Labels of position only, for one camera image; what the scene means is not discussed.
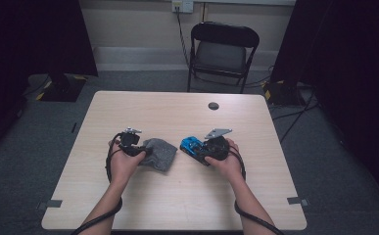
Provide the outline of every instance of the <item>white wall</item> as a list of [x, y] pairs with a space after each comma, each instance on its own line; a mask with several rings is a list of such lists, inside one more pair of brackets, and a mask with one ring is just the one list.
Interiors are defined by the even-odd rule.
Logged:
[[[80, 5], [93, 47], [181, 51], [179, 25], [170, 1], [80, 0]], [[251, 27], [261, 37], [258, 54], [276, 55], [292, 11], [291, 5], [195, 2], [194, 13], [181, 14], [180, 20], [186, 48], [190, 47], [191, 28], [204, 16], [206, 21]]]

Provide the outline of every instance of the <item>wrist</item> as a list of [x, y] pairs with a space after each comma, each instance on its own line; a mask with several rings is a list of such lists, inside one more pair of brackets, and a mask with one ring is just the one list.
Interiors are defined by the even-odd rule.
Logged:
[[116, 190], [122, 190], [127, 186], [128, 178], [119, 178], [119, 179], [113, 179], [110, 182], [109, 188], [113, 188]]
[[240, 183], [245, 183], [245, 180], [242, 177], [241, 173], [234, 173], [234, 174], [228, 176], [228, 181], [232, 187], [234, 185], [239, 185]]

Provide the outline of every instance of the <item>forearm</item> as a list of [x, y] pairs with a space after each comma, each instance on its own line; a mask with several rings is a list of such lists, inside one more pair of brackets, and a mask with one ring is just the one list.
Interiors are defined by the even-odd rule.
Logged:
[[[127, 180], [119, 182], [113, 181], [112, 183], [110, 183], [110, 186], [107, 188], [103, 197], [100, 199], [100, 201], [91, 211], [91, 213], [85, 218], [83, 223], [86, 223], [98, 216], [101, 216], [115, 208], [121, 198], [122, 192], [124, 191], [126, 185]], [[94, 226], [85, 229], [80, 234], [111, 234], [113, 221], [114, 216], [111, 216], [95, 224]]]
[[[238, 207], [249, 214], [252, 214], [272, 225], [274, 225], [271, 217], [268, 215], [264, 207], [257, 200], [256, 196], [251, 191], [250, 187], [244, 181], [242, 176], [235, 177], [230, 180], [231, 187], [234, 191], [235, 198], [237, 201]], [[270, 230], [263, 227], [262, 225], [241, 216], [241, 222], [244, 229], [245, 235], [252, 234], [273, 234]]]

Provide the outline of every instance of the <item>chair leg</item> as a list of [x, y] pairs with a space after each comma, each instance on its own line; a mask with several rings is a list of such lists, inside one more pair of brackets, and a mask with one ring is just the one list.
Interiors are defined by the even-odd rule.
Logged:
[[186, 92], [190, 92], [190, 81], [192, 79], [192, 67], [189, 67], [189, 74], [188, 74], [188, 84], [186, 88]]
[[243, 94], [243, 93], [244, 93], [244, 86], [245, 86], [246, 81], [247, 81], [247, 77], [244, 77], [244, 78], [243, 78], [243, 81], [242, 81], [242, 86], [241, 86], [240, 94]]

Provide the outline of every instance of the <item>gray cloth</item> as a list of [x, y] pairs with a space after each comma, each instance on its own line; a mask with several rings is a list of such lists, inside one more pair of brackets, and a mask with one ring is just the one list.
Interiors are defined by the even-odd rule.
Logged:
[[160, 171], [168, 171], [173, 162], [177, 148], [170, 145], [163, 139], [148, 139], [143, 142], [143, 146], [151, 149], [146, 158], [140, 162], [140, 165], [152, 166]]

